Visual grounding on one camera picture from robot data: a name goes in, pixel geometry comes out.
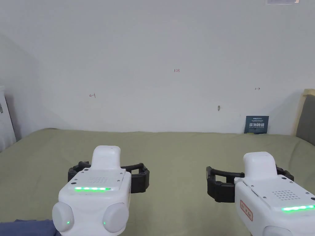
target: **gray headboard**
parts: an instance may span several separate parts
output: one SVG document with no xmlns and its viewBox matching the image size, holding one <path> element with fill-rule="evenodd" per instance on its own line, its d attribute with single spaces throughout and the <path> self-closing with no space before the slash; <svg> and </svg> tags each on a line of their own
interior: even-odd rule
<svg viewBox="0 0 315 236">
<path fill-rule="evenodd" d="M 296 136 L 315 145 L 315 90 L 305 89 L 301 98 Z"/>
</svg>

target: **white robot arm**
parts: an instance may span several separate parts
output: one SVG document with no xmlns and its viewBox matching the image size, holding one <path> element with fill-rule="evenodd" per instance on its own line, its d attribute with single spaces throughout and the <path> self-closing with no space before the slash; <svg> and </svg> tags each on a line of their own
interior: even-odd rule
<svg viewBox="0 0 315 236">
<path fill-rule="evenodd" d="M 208 194 L 217 202 L 234 202 L 253 236 L 314 236 L 315 196 L 267 152 L 247 153 L 244 163 L 245 173 L 207 167 Z"/>
<path fill-rule="evenodd" d="M 131 175 L 133 169 L 139 174 Z M 129 217 L 130 194 L 148 186 L 149 171 L 142 163 L 120 167 L 119 147 L 98 146 L 91 165 L 80 162 L 70 168 L 52 210 L 54 225 L 63 236 L 120 235 Z"/>
</svg>

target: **green indicator light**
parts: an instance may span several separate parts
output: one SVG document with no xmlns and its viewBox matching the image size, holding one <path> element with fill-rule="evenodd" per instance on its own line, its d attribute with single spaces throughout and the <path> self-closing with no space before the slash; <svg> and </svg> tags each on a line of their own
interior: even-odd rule
<svg viewBox="0 0 315 236">
<path fill-rule="evenodd" d="M 290 212 L 290 211 L 301 211 L 301 210 L 314 209 L 314 208 L 315 208 L 315 205 L 308 205 L 308 206 L 285 207 L 285 208 L 281 208 L 281 210 Z"/>
<path fill-rule="evenodd" d="M 75 190 L 93 190 L 93 191 L 106 191 L 111 190 L 111 188 L 96 188 L 96 187 L 75 187 Z"/>
</svg>

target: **green bedsheet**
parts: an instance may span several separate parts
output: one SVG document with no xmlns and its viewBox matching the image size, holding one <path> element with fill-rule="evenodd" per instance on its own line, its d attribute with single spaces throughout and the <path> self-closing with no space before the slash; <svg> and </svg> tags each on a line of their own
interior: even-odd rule
<svg viewBox="0 0 315 236">
<path fill-rule="evenodd" d="M 248 235 L 234 204 L 219 204 L 207 195 L 205 171 L 207 166 L 244 171 L 248 152 L 271 153 L 278 166 L 315 193 L 315 147 L 297 137 L 44 129 L 0 153 L 0 222 L 51 219 L 68 169 L 91 161 L 98 145 L 119 146 L 122 166 L 143 162 L 150 170 L 147 192 L 132 194 L 122 235 Z"/>
</svg>

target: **dark blue card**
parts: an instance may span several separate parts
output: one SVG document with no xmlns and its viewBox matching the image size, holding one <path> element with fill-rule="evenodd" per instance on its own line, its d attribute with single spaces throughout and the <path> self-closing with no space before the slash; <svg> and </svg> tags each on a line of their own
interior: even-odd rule
<svg viewBox="0 0 315 236">
<path fill-rule="evenodd" d="M 246 116 L 244 133 L 267 133 L 269 116 Z"/>
</svg>

